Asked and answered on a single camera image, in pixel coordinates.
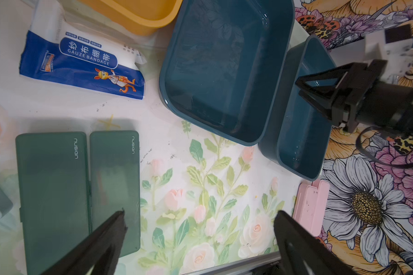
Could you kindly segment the dark green pencil case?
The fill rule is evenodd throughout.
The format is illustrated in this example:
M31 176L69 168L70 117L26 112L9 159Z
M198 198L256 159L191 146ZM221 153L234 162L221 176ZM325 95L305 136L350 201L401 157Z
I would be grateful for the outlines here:
M89 138L92 227L96 229L117 211L125 212L121 257L141 247L139 145L136 131L97 131Z
M40 275L91 230L87 137L83 132L21 134L16 155L27 272Z

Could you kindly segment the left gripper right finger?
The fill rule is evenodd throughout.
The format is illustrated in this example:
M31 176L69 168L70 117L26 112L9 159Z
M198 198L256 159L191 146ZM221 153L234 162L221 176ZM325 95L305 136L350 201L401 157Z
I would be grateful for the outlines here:
M287 275L355 274L283 210L275 217L274 232Z

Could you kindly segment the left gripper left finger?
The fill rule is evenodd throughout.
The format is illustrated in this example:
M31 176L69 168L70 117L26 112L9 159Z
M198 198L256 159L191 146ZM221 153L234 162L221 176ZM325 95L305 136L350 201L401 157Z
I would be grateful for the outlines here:
M44 275L113 275L127 233L125 211L117 211Z

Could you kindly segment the aluminium front rail frame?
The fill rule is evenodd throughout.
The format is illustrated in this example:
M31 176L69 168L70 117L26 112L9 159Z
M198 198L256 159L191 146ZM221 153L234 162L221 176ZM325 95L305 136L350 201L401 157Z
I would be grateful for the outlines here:
M198 270L188 273L189 275L250 275L254 270L261 267L270 267L281 261L279 252L264 254L244 260L222 264L216 267Z

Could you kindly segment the blue white gauze bandage pack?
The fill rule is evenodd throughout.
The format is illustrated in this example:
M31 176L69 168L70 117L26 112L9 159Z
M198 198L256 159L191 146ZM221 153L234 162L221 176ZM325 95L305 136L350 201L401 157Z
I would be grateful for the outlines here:
M19 72L32 79L142 100L145 79L138 50L82 32L66 22L58 1L39 1Z

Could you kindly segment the small teal plastic tray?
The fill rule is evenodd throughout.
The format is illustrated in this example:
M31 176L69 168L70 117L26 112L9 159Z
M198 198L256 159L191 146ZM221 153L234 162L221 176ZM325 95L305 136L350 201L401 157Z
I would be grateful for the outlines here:
M184 1L159 75L163 103L211 133L259 143L294 22L293 1Z

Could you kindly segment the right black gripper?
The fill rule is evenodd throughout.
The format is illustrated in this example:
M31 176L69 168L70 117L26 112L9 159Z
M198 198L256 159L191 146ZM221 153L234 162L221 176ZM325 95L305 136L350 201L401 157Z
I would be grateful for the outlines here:
M381 81L386 62L350 63L301 76L299 95L333 125L375 126L413 137L413 87Z

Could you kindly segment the left pink pencil case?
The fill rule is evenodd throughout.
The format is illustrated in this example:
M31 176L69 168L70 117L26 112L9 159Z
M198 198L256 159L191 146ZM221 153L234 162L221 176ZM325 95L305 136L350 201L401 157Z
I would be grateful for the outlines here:
M313 237L320 235L329 190L329 182L322 179L314 182L304 180L298 188L293 219Z

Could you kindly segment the large teal plastic tray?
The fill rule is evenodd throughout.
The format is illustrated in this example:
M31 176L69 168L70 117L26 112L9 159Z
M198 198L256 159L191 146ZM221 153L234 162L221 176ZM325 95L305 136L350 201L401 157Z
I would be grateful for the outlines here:
M320 175L332 125L300 97L295 82L301 76L334 67L315 35L289 49L268 125L259 142L265 158L309 181Z

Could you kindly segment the yellow plastic tray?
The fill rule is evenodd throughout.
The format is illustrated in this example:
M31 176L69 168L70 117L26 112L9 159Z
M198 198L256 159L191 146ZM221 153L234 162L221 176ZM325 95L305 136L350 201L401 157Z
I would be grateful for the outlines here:
M176 18L182 0L89 0L81 3L133 34L150 36Z

